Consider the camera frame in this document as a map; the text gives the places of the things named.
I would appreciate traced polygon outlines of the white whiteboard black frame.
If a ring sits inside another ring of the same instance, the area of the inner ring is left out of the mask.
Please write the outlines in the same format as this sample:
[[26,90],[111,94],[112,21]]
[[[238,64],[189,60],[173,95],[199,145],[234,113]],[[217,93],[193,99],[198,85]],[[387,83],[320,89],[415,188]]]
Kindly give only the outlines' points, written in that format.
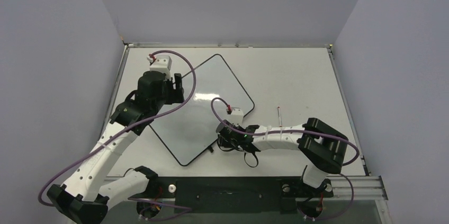
[[150,127],[181,166],[189,165],[217,139],[219,125],[210,103],[220,97],[248,115],[255,103],[224,57],[215,54],[195,68],[193,96],[179,110],[156,119]]

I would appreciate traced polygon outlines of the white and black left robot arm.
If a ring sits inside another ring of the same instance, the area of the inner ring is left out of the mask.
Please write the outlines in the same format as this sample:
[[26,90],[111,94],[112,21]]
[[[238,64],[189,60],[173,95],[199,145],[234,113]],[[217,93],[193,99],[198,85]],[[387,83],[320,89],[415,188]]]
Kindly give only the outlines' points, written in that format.
[[154,196],[158,175],[148,167],[133,168],[109,184],[104,180],[163,105],[180,105],[184,101],[181,74],[171,78],[158,71],[145,72],[137,89],[116,107],[89,157],[62,184],[48,189],[47,197],[56,209],[75,223],[101,223],[111,208],[131,196]]

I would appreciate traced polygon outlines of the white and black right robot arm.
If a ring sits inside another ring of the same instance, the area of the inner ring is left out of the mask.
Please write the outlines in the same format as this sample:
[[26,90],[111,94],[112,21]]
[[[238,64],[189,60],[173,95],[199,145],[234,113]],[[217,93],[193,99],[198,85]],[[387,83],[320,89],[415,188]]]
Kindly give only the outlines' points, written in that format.
[[224,121],[216,129],[218,143],[251,154],[266,150],[297,150],[309,163],[305,166],[297,190],[305,197],[317,196],[328,188],[329,174],[340,174],[348,146],[348,138],[317,118],[309,118],[301,126],[245,128]]

